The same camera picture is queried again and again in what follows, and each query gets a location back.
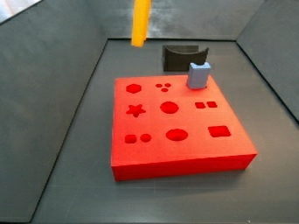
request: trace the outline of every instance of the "gray floor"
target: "gray floor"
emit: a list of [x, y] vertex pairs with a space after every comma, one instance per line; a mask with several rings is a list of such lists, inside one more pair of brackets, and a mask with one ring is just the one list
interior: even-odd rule
[[[245, 171], [116, 183], [113, 80], [159, 75], [163, 45], [209, 47], [212, 75], [259, 155]], [[110, 40], [33, 222], [299, 222], [299, 129], [233, 42]]]

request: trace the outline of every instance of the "black object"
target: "black object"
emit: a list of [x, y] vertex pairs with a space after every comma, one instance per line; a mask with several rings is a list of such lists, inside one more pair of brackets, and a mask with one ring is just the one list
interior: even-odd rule
[[163, 46], [163, 70], [180, 72], [189, 70], [189, 64], [203, 65], [209, 48], [199, 52], [196, 45], [164, 45]]

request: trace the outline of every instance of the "yellow peg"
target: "yellow peg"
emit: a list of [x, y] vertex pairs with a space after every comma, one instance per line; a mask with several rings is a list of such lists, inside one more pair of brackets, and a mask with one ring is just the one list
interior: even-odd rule
[[135, 0], [133, 29], [132, 29], [132, 46], [141, 47], [147, 36], [147, 26], [149, 18], [152, 0]]

